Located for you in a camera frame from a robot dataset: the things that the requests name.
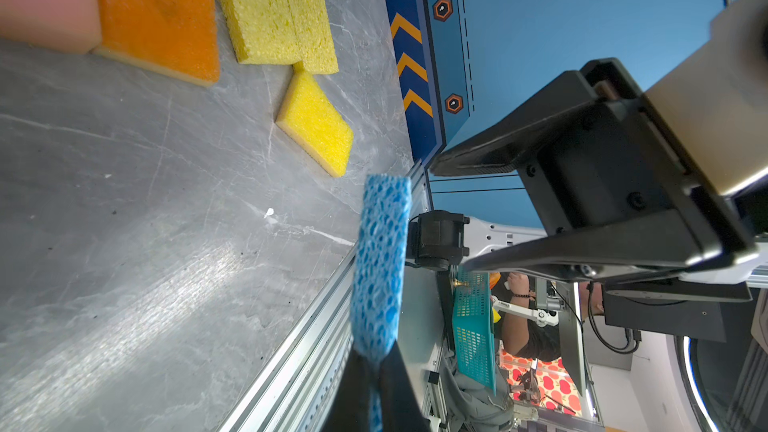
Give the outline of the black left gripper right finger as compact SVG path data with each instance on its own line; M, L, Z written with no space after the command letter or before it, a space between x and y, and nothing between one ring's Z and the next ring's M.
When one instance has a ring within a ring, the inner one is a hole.
M378 391L384 432L429 432L395 342L379 367Z

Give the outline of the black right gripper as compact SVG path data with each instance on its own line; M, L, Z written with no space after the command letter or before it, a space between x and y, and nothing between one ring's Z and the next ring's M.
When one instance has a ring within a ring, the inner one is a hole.
M496 124L441 152L430 171L466 177L520 165L547 237L478 256L463 270L621 283L740 264L758 252L616 60L560 74Z

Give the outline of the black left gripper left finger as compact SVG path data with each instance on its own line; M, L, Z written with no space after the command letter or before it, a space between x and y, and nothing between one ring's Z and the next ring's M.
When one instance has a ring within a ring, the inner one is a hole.
M375 378L369 361L351 349L321 431L369 432Z

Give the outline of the blue sponge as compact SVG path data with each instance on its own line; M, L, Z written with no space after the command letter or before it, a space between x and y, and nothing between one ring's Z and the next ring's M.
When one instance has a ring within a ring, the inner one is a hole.
M366 178L350 322L353 350L371 371L398 337L411 199L408 177Z

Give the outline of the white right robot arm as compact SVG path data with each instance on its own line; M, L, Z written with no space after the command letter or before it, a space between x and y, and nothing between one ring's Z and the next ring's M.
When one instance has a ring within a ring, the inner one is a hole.
M542 237L446 211L420 215L420 267L521 271L574 283L744 282L754 235L615 59L568 70L497 124L437 155L439 177L516 173Z

